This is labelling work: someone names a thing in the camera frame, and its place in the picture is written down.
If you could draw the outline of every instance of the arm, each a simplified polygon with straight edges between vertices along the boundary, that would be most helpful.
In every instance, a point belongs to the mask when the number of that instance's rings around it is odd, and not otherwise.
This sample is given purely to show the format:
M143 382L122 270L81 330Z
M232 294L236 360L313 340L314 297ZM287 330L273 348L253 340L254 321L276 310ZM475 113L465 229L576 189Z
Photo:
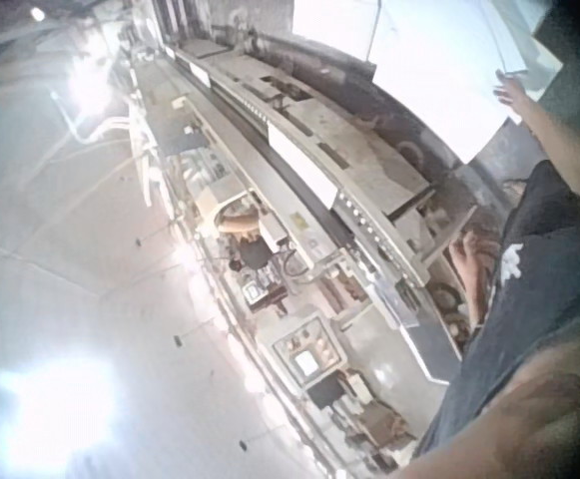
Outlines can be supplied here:
M568 473L580 454L580 341L522 366L492 406L449 443L393 479L541 479Z
M494 93L500 102L522 117L560 176L580 196L580 135L529 98L517 80L496 73L502 87Z

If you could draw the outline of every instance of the dark shirt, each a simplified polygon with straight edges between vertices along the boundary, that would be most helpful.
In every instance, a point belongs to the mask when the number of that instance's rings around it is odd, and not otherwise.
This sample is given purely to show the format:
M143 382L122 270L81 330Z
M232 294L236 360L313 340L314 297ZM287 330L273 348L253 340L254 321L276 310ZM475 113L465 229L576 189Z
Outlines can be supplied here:
M274 255L262 237L250 241L241 239L239 242L239 254L245 266L254 271L265 267Z
M580 201L549 162L532 173L502 250L484 326L414 456L465 428L531 355L580 338Z
M416 455L442 445L475 419L536 351L580 335L580 228L515 241L519 277L493 297L482 331L420 440Z

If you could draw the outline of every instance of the ceiling light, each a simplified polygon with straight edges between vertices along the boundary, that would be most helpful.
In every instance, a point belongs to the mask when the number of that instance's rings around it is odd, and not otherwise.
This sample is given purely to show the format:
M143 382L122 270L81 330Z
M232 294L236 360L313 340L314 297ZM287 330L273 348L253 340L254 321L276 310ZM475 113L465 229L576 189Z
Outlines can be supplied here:
M40 8L34 7L30 10L30 15L34 18L37 22L42 22L46 18L46 14Z

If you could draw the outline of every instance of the industrial machine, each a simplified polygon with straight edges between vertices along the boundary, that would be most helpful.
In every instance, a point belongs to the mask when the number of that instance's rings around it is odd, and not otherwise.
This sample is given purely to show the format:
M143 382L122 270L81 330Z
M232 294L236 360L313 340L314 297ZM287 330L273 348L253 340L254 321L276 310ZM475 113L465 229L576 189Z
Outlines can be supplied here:
M374 372L350 364L345 332L384 321L424 377L446 384L460 364L453 336L462 337L464 318L439 305L430 286L460 291L442 252L473 209L432 226L419 208L434 186L278 69L208 41L181 48L160 34L143 43L158 45L131 66L134 113L144 120L130 133L146 202L156 179L229 328L251 342L318 463L335 464L328 474L397 467L392 459L413 434L372 391ZM254 226L226 233L221 221L236 214L254 215ZM243 236L265 241L272 256L264 267L226 267Z

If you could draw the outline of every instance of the white paper sheet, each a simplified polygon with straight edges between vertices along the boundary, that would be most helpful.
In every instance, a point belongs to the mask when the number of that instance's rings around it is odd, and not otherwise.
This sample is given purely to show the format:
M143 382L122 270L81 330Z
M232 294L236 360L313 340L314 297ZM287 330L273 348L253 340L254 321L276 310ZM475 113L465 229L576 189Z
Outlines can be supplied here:
M378 0L295 0L292 32L366 61Z
M497 69L522 70L488 0L385 0L370 52L373 83L407 107L469 163L510 110L492 94Z

